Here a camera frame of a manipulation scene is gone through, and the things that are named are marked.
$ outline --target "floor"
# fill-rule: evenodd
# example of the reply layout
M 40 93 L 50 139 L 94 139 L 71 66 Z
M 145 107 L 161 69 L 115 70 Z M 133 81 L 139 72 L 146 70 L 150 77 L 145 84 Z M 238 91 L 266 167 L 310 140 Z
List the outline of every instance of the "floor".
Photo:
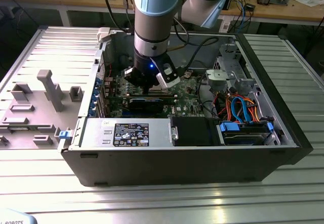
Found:
M 2 18 L 0 20 L 0 78 L 2 78 L 7 70 L 14 63 L 21 51 L 28 43 L 30 37 L 34 34 L 37 27 L 28 18 L 28 16 L 19 10 L 14 10 L 15 18 L 12 20 Z M 55 25 L 61 26 L 62 22 L 57 11 L 54 10 L 35 10 L 26 9 L 33 19 L 39 25 Z M 107 13 L 94 12 L 69 12 L 71 23 L 73 26 L 81 27 L 100 27 L 112 26 L 111 19 Z M 125 14 L 115 14 L 119 24 L 127 24 Z M 134 15 L 130 15 L 130 19 L 134 20 Z M 219 29 L 220 21 L 217 22 L 213 29 L 205 29 L 205 31 L 213 33 Z M 202 30 L 200 27 L 189 25 L 190 30 Z M 256 33 L 259 34 L 282 34 L 303 54 L 306 45 L 312 38 L 313 27 L 301 25 L 286 25 L 281 24 L 259 24 L 252 22 L 250 26 L 242 29 L 240 33 Z M 324 39 L 318 40 L 313 50 L 308 54 L 306 60 L 321 76 L 324 73 L 324 67 L 319 65 L 319 62 L 324 62 Z

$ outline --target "metal slotted surface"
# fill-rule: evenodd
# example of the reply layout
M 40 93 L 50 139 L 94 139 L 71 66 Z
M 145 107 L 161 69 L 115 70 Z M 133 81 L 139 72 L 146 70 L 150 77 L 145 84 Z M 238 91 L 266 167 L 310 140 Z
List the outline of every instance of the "metal slotted surface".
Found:
M 38 30 L 28 43 L 28 49 L 17 59 L 16 69 L 8 72 L 11 77 L 0 92 L 0 117 L 13 99 L 10 91 L 16 83 L 27 83 L 33 91 L 45 90 L 36 78 L 40 69 L 50 69 L 53 82 L 59 84 L 62 91 L 69 91 L 71 86 L 81 86 L 84 90 L 99 49 L 97 32 L 97 28 Z
M 314 115 L 299 118 L 321 122 Z M 319 224 L 324 150 L 314 147 L 298 164 L 282 166 L 262 182 L 112 188 L 82 186 L 56 150 L 0 151 L 0 205 L 31 213 L 39 224 Z
M 323 81 L 289 42 L 277 36 L 245 37 L 309 142 L 323 151 Z

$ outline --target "white paper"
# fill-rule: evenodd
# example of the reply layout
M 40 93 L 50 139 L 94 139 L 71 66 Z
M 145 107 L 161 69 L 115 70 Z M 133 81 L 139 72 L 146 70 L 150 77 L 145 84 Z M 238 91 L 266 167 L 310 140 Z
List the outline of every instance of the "white paper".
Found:
M 296 1 L 310 7 L 318 5 L 318 2 L 316 0 L 296 0 Z

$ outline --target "motherboard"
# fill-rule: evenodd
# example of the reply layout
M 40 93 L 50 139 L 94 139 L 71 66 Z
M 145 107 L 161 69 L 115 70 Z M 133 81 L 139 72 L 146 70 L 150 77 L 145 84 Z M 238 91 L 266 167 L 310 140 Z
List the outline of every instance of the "motherboard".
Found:
M 124 79 L 123 73 L 105 78 L 104 97 L 109 118 L 169 118 L 204 116 L 197 96 L 197 76 L 163 90 L 153 86 L 148 94 Z

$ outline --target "blue clip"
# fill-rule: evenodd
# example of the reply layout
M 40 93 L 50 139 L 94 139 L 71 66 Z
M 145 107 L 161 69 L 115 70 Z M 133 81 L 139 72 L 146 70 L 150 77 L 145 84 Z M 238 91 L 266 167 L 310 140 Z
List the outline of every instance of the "blue clip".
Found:
M 268 129 L 270 130 L 270 132 L 272 132 L 273 131 L 273 125 L 272 125 L 272 123 L 267 123 L 267 126 L 268 126 Z
M 72 130 L 61 131 L 59 134 L 59 139 L 72 139 L 72 137 L 73 137 Z
M 240 131 L 237 123 L 225 122 L 220 125 L 221 131 Z
M 92 101 L 97 101 L 97 100 L 98 100 L 98 97 L 97 97 L 96 95 L 92 95 L 92 96 L 91 96 L 91 100 L 92 100 Z
M 88 110 L 88 115 L 90 115 L 91 117 L 95 115 L 95 112 L 92 110 L 92 108 Z
M 93 95 L 98 95 L 98 94 L 99 94 L 99 91 L 98 91 L 98 90 L 93 90 L 93 91 L 92 91 L 92 94 L 93 94 Z
M 101 85 L 101 84 L 102 84 L 102 80 L 99 79 L 99 78 L 96 78 L 96 83 L 97 83 L 98 85 Z

